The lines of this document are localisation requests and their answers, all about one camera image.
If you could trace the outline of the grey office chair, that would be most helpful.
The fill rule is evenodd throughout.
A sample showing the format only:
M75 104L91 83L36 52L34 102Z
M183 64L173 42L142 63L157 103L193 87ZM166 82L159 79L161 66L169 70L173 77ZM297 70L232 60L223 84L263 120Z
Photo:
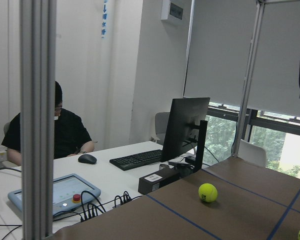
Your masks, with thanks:
M154 116L154 132L151 134L151 141L164 145L168 120L170 113L168 111L158 112Z

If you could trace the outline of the black computer monitor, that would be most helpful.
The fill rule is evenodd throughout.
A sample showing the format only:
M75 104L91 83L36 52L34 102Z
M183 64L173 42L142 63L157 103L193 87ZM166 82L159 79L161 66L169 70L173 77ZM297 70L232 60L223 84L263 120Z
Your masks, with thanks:
M171 103L161 161L170 161L196 147L192 172L202 168L210 98L174 98Z

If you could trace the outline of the black keyboard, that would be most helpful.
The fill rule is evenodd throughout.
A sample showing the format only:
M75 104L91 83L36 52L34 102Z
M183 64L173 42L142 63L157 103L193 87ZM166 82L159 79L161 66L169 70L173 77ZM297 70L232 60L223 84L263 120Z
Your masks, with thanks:
M150 150L128 156L110 159L109 162L123 171L158 163L162 157L162 150Z

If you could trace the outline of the black box with label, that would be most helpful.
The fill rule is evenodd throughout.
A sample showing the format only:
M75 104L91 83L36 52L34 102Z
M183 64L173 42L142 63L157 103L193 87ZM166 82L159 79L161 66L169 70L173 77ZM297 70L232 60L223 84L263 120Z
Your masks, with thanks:
M169 185L180 178L192 174L190 168L163 168L146 176L140 177L138 182L138 192L146 195L159 188Z

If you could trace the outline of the black computer mouse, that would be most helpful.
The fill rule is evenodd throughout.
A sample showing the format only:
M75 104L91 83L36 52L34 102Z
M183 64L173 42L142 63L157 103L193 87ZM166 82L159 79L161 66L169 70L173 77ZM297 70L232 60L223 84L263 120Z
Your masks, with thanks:
M81 154L78 157L78 162L83 164L95 165L97 163L97 158L90 154Z

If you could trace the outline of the person in black shirt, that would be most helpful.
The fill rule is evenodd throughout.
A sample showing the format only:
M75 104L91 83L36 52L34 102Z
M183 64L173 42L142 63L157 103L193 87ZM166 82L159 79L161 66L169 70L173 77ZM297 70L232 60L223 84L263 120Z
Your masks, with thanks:
M63 108L61 85L55 82L54 98L54 158L64 158L93 152L95 144L81 117ZM7 160L17 166L22 164L21 153L21 114L18 113L9 123L2 140L6 147Z

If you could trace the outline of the blue teach pendant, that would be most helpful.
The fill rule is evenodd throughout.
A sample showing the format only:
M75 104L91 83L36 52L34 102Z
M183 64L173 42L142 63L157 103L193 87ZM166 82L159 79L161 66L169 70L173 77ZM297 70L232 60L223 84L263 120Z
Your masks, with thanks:
M53 180L52 215L54 217L73 211L92 202L101 190L81 176L72 173Z

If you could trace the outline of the white office chair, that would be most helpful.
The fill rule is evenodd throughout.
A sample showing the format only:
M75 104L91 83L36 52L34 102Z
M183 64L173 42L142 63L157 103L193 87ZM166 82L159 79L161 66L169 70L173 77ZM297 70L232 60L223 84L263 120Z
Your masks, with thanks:
M266 151L262 147L243 139L240 140L238 157L261 167L265 167L267 164Z

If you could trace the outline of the aluminium corner frame post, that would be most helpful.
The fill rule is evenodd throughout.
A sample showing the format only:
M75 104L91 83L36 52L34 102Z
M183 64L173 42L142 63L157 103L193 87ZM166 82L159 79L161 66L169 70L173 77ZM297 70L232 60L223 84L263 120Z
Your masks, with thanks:
M255 20L253 25L252 36L250 39L248 60L247 60L243 89L242 89L242 100L240 104L238 119L236 122L234 142L231 149L232 157L237 157L239 154L240 141L244 132L244 124L245 124L245 118L247 114L252 77L254 73L256 54L258 50L259 35L261 31L265 6L266 6L265 0L256 0L256 14L255 14Z

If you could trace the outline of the white wall electrical box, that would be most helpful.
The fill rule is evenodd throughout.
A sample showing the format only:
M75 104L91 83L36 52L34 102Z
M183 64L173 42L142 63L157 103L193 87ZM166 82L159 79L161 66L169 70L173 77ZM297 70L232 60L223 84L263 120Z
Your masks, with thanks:
M163 21L183 19L184 2L182 0L162 0L161 17Z

